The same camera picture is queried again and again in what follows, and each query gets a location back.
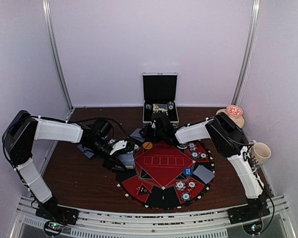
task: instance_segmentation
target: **wood surface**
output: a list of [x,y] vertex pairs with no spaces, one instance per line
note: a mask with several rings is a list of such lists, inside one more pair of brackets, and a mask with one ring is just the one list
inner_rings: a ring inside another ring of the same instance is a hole
[[[178,108],[179,125],[203,121],[219,108]],[[80,108],[71,120],[108,117],[119,121],[128,133],[142,128],[143,108]],[[116,139],[125,135],[115,127]],[[163,211],[147,209],[126,198],[114,182],[114,174],[102,167],[101,158],[88,159],[77,144],[58,142],[44,173],[44,180],[59,204],[109,212],[157,213],[202,211],[245,204],[244,188],[230,162],[219,155],[210,139],[203,140],[212,152],[216,176],[210,190],[197,202],[181,209]]]

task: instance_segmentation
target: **white wall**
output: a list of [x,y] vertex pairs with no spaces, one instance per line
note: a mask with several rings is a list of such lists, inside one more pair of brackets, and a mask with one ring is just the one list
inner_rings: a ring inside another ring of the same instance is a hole
[[[16,113],[65,118],[41,0],[0,0],[0,238],[7,237],[24,187],[2,153],[1,136]],[[40,167],[50,142],[34,143]]]
[[263,1],[240,105],[247,134],[272,149],[264,168],[298,228],[298,1]]
[[143,72],[178,72],[178,105],[231,103],[252,0],[58,0],[51,13],[74,106],[140,106]]

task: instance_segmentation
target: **beige container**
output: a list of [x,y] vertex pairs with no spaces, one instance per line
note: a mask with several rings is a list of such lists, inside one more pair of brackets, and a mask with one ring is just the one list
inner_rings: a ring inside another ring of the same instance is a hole
[[272,155],[272,151],[268,147],[268,145],[262,142],[255,142],[255,144],[250,148],[249,154],[253,161],[253,163],[260,167],[262,166]]

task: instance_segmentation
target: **red and black poker mat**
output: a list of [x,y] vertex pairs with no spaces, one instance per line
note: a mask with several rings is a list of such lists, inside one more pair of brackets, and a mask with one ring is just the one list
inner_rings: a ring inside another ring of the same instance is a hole
[[170,210],[201,199],[215,176],[211,152],[200,141],[178,149],[160,142],[134,155],[135,168],[117,173],[126,197],[147,208]]

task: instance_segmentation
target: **bowl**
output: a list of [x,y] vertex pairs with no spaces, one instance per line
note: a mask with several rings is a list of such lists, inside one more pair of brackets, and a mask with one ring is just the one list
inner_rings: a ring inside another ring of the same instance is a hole
[[238,118],[243,115],[243,109],[235,105],[228,105],[226,107],[226,111],[228,115],[233,118]]

